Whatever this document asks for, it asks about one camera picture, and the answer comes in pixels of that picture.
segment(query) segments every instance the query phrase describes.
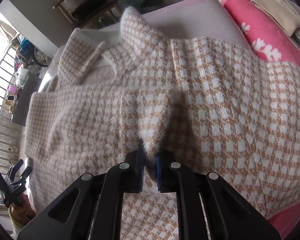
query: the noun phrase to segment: sweater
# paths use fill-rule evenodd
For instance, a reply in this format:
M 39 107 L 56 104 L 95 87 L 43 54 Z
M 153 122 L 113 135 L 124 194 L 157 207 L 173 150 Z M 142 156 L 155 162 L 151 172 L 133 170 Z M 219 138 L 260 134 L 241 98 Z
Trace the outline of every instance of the sweater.
M 176 196 L 150 176 L 159 148 L 219 173 L 266 218 L 300 201 L 296 65 L 205 37 L 170 39 L 133 8 L 121 38 L 108 47 L 75 30 L 58 74 L 31 98 L 25 152 L 37 213 L 81 174 L 122 162 L 139 138 L 148 165 L 143 191 L 124 194 L 121 239 L 178 239 Z

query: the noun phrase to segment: plaid sweater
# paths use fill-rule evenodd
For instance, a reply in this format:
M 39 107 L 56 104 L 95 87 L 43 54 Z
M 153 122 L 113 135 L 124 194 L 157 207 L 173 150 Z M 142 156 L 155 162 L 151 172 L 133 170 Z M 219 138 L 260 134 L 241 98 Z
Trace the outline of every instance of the plaid sweater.
M 122 162 L 138 138 L 149 163 L 162 147 L 195 172 L 216 171 L 266 218 L 300 201 L 297 66 L 167 38 L 133 8 L 121 37 L 105 48 L 75 30 L 57 76 L 32 96 L 25 152 L 37 212 L 82 173 Z M 121 239 L 178 239 L 175 195 L 158 193 L 149 172 L 141 194 L 124 196 Z

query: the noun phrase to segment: chair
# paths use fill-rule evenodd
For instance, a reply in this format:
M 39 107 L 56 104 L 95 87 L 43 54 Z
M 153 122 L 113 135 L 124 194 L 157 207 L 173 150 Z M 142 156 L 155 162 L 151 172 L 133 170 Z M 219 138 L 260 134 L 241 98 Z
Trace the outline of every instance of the chair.
M 79 27 L 79 28 L 83 28 L 86 25 L 88 25 L 89 23 L 92 23 L 94 20 L 102 17 L 102 15 L 104 15 L 106 12 L 108 12 L 110 14 L 110 16 L 112 17 L 112 19 L 114 20 L 114 22 L 117 22 L 113 12 L 111 11 L 112 8 L 116 8 L 118 14 L 121 16 L 122 12 L 120 9 L 120 6 L 118 4 L 118 0 L 107 0 L 104 4 L 100 5 L 99 7 L 97 7 L 93 12 L 91 12 L 90 14 L 86 15 L 83 19 L 74 19 L 71 15 L 71 13 L 66 10 L 64 8 L 64 6 L 62 6 L 62 2 L 65 0 L 59 0 L 55 6 L 53 6 L 52 8 L 59 8 L 63 14 L 67 17 L 67 19 L 72 23 L 72 25 L 74 27 Z

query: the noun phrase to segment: pink bed sheet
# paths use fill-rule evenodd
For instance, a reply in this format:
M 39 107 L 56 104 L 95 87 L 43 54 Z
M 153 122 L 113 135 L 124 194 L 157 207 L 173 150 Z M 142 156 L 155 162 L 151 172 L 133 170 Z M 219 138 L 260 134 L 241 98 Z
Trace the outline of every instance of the pink bed sheet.
M 220 0 L 241 28 L 253 52 L 267 62 L 290 61 L 300 67 L 300 49 L 283 30 L 251 0 Z M 300 220 L 300 203 L 276 214 L 269 222 L 285 239 Z

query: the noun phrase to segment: metal pivot bolt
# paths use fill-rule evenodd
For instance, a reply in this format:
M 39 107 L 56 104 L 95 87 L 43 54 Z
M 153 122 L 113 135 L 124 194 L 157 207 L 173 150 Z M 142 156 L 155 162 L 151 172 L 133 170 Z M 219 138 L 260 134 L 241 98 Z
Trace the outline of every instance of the metal pivot bolt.
M 173 162 L 171 163 L 171 167 L 174 169 L 179 169 L 181 167 L 181 164 L 178 162 Z
M 211 173 L 209 173 L 209 178 L 210 179 L 217 179 L 217 178 L 219 178 L 219 176 L 215 172 L 211 172 Z
M 90 180 L 92 178 L 92 175 L 90 173 L 85 173 L 81 176 L 82 180 Z
M 120 167 L 120 169 L 125 170 L 125 169 L 129 168 L 129 163 L 121 163 L 119 167 Z

